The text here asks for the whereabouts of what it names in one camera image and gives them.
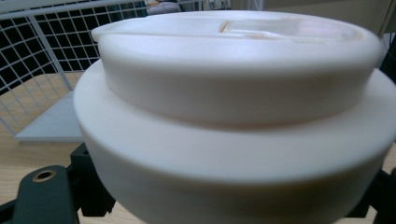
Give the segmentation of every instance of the wooden floor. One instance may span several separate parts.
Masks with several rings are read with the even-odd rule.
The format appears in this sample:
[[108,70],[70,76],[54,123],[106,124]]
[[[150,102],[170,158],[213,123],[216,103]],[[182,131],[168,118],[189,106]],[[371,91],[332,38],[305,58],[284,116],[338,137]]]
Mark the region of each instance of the wooden floor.
[[[79,145],[77,143],[20,143],[3,125],[0,125],[0,142],[0,204],[15,199],[21,179],[34,170],[49,165],[67,166],[70,163],[69,154]],[[393,167],[396,167],[396,147],[393,147],[387,156],[384,170],[389,172]],[[345,218],[336,223],[371,224],[374,216],[375,211],[371,210],[367,218]],[[106,217],[80,215],[80,221],[86,224],[143,223],[119,204],[116,204],[113,213]]]

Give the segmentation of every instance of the white plastic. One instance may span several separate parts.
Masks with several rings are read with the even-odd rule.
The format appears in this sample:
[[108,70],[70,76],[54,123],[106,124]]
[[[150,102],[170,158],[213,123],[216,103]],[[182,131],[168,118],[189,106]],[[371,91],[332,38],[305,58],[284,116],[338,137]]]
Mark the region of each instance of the white plastic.
[[120,98],[165,116],[286,123],[361,98],[380,53],[370,32],[282,13],[199,12],[121,21],[92,32]]
[[[209,19],[205,33],[218,18],[252,17],[253,26],[260,18],[307,18],[203,12],[147,20]],[[284,30],[278,39],[250,38],[236,32],[239,21],[236,37],[224,38],[109,33],[117,24],[97,30],[103,60],[80,79],[75,109],[110,193],[150,224],[327,224],[346,215],[395,140],[396,90],[373,72],[374,36],[309,20],[340,27],[338,34],[346,28],[346,37],[317,40],[309,28],[297,40]],[[190,61],[196,55],[211,60]]]

